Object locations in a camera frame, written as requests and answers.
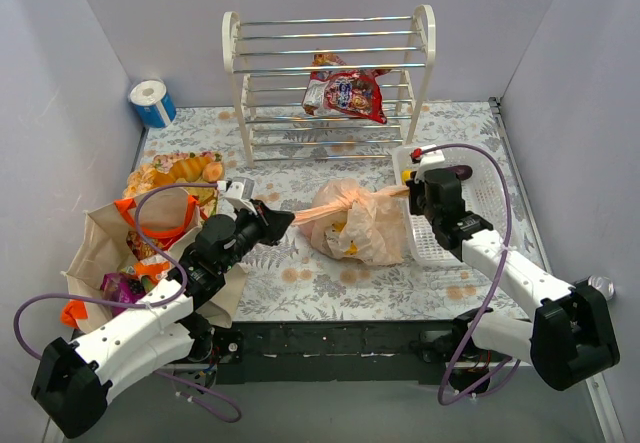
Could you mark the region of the orange snack packet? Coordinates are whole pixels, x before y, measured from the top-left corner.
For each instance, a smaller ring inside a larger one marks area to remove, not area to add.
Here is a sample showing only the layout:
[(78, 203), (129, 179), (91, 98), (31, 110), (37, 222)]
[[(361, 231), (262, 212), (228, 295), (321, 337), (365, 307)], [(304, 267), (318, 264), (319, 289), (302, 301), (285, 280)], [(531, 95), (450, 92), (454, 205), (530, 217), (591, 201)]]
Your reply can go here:
[(161, 257), (154, 255), (146, 260), (138, 261), (133, 265), (133, 275), (138, 280), (148, 277), (151, 282), (156, 285), (160, 280), (166, 277), (171, 270), (172, 264)]

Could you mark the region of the canvas tote bag orange handles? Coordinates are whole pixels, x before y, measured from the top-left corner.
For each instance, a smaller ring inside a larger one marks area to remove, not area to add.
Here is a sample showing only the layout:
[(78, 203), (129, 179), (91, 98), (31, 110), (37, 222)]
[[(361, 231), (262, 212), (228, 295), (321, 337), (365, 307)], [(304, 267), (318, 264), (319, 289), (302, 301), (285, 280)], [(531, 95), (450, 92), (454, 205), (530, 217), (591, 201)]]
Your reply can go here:
[[(144, 195), (114, 201), (85, 214), (84, 238), (70, 267), (64, 273), (68, 292), (95, 299), (106, 299), (100, 289), (103, 277), (142, 260), (134, 256), (127, 237), (138, 236), (134, 216)], [(176, 261), (192, 243), (200, 229), (200, 210), (195, 196), (183, 188), (169, 188), (151, 196), (139, 213), (145, 236), (153, 243), (168, 243)], [(197, 312), (209, 323), (231, 328), (247, 281), (247, 272), (236, 264), (224, 277), (225, 285)], [(91, 332), (112, 319), (112, 310), (103, 305), (69, 302), (61, 312), (61, 322), (82, 332)]]

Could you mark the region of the peach plastic grocery bag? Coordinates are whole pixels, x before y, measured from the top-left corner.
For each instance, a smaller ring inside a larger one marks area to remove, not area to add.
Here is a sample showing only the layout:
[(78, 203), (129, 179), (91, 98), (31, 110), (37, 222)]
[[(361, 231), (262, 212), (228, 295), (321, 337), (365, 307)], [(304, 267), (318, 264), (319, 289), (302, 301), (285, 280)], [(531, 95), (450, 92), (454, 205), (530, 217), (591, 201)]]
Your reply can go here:
[(408, 195), (402, 186), (370, 191), (351, 178), (331, 180), (309, 209), (295, 213), (293, 225), (315, 250), (333, 259), (400, 264), (406, 243), (402, 205)]

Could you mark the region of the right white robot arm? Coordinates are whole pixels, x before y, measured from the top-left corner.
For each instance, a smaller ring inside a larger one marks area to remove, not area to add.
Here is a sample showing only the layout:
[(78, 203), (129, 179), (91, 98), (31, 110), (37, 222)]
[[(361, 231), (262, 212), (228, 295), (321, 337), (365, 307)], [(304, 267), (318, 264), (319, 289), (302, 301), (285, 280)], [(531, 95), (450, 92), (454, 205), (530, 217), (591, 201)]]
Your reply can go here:
[(527, 316), (503, 317), (486, 304), (459, 315), (450, 335), (434, 343), (445, 358), (496, 352), (531, 365), (558, 391), (619, 363), (608, 303), (597, 288), (560, 280), (509, 249), (491, 223), (467, 210), (454, 171), (412, 172), (406, 185), (410, 214), (426, 218), (439, 246), (496, 279)]

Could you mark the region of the purple snack bag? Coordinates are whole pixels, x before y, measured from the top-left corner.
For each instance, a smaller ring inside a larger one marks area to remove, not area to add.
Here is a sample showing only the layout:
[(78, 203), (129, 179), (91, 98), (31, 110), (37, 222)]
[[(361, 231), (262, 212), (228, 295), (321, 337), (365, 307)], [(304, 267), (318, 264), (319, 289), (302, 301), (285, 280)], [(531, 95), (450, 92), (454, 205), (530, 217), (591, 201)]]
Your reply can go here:
[(136, 278), (127, 273), (108, 273), (103, 277), (100, 290), (107, 301), (135, 304), (143, 298), (153, 285), (147, 276)]

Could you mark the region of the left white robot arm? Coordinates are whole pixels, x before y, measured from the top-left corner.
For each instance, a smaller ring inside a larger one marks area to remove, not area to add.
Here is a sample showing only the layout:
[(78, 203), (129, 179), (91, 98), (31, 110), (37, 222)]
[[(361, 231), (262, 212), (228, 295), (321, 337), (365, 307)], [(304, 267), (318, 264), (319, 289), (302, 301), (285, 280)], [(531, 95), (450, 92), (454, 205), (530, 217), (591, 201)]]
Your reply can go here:
[(294, 218), (260, 200), (234, 216), (210, 217), (141, 308), (127, 309), (71, 342), (58, 338), (44, 349), (32, 397), (65, 437), (76, 438), (140, 379), (176, 360), (209, 359), (214, 329), (199, 308), (256, 245), (278, 244)]

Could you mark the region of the large red snack bag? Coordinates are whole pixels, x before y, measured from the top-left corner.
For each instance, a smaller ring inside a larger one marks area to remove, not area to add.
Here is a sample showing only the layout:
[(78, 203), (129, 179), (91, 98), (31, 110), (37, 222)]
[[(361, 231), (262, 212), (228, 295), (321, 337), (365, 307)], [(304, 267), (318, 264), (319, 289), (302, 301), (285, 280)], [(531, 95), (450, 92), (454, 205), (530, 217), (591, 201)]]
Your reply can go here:
[(130, 230), (126, 236), (126, 244), (138, 261), (142, 261), (156, 255), (158, 253), (156, 248), (164, 250), (169, 242), (170, 240), (167, 238), (151, 238), (150, 242), (147, 242), (133, 230)]

